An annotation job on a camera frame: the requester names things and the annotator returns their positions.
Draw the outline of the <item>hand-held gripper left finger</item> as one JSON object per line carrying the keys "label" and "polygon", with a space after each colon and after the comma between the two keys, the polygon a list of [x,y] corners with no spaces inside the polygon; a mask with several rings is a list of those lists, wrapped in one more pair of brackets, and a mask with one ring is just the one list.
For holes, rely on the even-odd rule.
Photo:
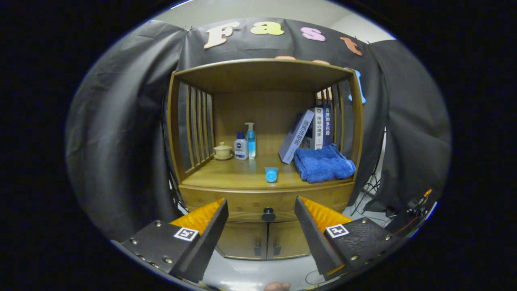
{"label": "hand-held gripper left finger", "polygon": [[204,277],[229,216],[218,199],[168,222],[155,220],[121,243],[121,250],[157,271],[194,283]]}

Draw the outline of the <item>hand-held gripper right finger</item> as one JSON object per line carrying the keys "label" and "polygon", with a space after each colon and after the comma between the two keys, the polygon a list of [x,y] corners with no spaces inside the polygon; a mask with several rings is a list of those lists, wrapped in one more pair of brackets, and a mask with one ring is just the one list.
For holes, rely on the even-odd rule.
{"label": "hand-held gripper right finger", "polygon": [[317,270],[326,280],[364,272],[400,242],[367,217],[353,220],[302,196],[296,197],[295,214]]}

